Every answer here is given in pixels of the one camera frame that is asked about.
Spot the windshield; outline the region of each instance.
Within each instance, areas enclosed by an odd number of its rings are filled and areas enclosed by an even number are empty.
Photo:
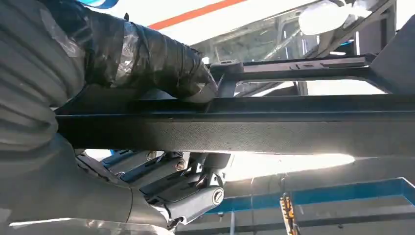
[[[310,36],[305,35],[300,29],[300,14],[313,4],[322,2],[321,0],[247,24],[194,44],[192,47],[202,52],[205,63],[227,60],[258,62],[316,57],[320,51],[336,40],[340,40],[338,46],[350,39],[350,36],[344,39],[342,37],[347,37],[350,31],[388,0],[333,1],[337,1],[339,5],[349,6],[350,12],[344,24],[331,32]]]

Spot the blue steel frame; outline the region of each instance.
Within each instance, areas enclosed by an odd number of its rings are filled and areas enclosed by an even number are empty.
[[[291,195],[294,205],[403,196],[415,206],[415,187],[405,178],[293,191]],[[280,196],[280,193],[254,195],[252,202],[251,196],[226,198],[206,214],[279,208]]]

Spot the bolt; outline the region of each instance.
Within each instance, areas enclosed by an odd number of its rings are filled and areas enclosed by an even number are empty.
[[[179,162],[176,164],[176,170],[184,170],[184,167],[186,166],[186,162],[183,159],[180,159]]]
[[[214,193],[213,193],[213,203],[215,205],[219,205],[222,201],[223,201],[223,189],[218,188]]]
[[[150,151],[147,153],[147,161],[149,160],[153,160],[157,157],[157,152],[156,151]]]

